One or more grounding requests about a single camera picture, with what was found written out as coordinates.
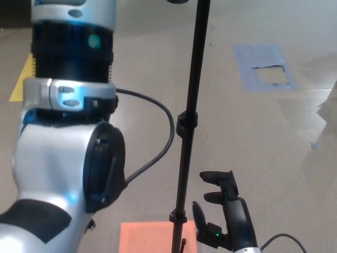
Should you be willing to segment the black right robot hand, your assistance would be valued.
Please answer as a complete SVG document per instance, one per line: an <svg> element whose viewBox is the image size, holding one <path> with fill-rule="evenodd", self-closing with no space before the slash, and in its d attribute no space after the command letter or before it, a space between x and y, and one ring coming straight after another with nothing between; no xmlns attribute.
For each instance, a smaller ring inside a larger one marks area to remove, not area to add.
<svg viewBox="0 0 337 253"><path fill-rule="evenodd" d="M201 206L192 204L196 239L213 248L224 248L232 252L260 252L247 204L239 196L239 191L232 171L203 171L200 177L204 182L219 186L221 191L204 194L205 201L221 205L226 221L227 234L222 228L206 222Z"/></svg>

